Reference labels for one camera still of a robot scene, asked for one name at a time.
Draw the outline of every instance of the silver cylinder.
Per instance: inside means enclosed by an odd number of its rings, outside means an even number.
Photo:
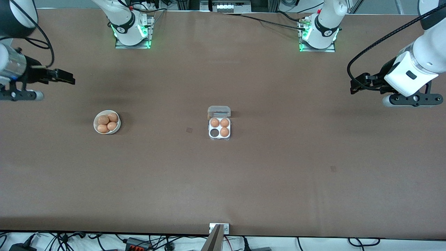
[[[12,47],[0,44],[0,76],[17,80],[26,70],[26,58]]]

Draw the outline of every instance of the white bracket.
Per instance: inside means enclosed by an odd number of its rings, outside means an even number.
[[[215,225],[217,225],[217,224],[223,225],[223,230],[224,230],[224,234],[225,235],[229,234],[229,223],[209,223],[209,233],[212,232],[212,230],[214,229]]]

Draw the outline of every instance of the egg carton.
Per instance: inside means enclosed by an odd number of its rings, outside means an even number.
[[[216,119],[218,119],[219,120],[219,126],[217,126],[217,127],[213,127],[213,126],[211,126],[211,120],[212,119],[214,119],[214,118],[216,118]],[[229,130],[229,134],[228,134],[228,136],[226,136],[226,137],[223,137],[221,134],[220,134],[220,130],[223,128],[223,126],[221,126],[221,120],[222,119],[227,119],[227,120],[229,120],[229,125],[227,126],[227,129]],[[231,120],[228,118],[228,117],[213,117],[213,118],[211,118],[210,120],[208,120],[208,122],[207,122],[207,126],[208,126],[208,134],[209,134],[209,137],[211,138],[211,139],[213,139],[213,140],[215,140],[215,139],[225,139],[225,140],[229,140],[229,138],[231,137]],[[212,136],[212,134],[211,134],[211,131],[212,130],[218,130],[218,136]]]

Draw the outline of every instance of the bowl of eggs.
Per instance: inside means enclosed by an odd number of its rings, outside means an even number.
[[[105,110],[96,115],[93,126],[100,134],[113,134],[121,127],[121,120],[115,111]]]

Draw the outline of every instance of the black circular hole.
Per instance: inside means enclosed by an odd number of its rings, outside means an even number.
[[[211,130],[211,136],[212,137],[218,137],[218,135],[220,134],[220,132],[217,129],[212,129]]]

